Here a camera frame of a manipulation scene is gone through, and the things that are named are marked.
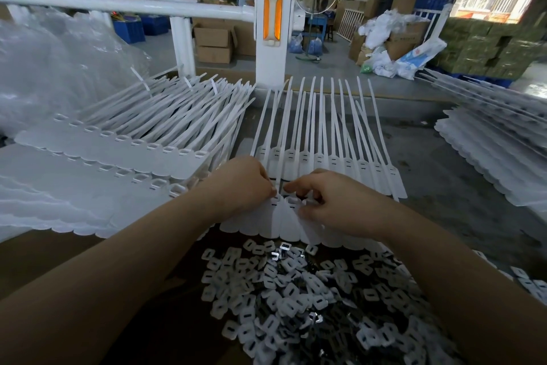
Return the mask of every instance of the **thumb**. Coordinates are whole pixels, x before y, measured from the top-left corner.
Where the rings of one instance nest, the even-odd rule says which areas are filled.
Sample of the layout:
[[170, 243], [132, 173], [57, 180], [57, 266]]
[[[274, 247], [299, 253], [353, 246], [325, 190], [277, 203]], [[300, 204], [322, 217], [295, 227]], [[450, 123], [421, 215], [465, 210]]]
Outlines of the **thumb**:
[[325, 208], [323, 205], [304, 205], [298, 210], [298, 215], [310, 221], [323, 223]]

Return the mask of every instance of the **stool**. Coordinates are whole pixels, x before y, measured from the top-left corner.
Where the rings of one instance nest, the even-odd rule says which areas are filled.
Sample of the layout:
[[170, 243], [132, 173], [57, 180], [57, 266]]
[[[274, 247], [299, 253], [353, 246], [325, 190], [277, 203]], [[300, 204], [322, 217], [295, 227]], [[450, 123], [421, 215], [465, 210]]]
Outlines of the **stool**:
[[332, 19], [329, 19], [326, 23], [325, 41], [329, 39], [334, 42], [334, 21]]

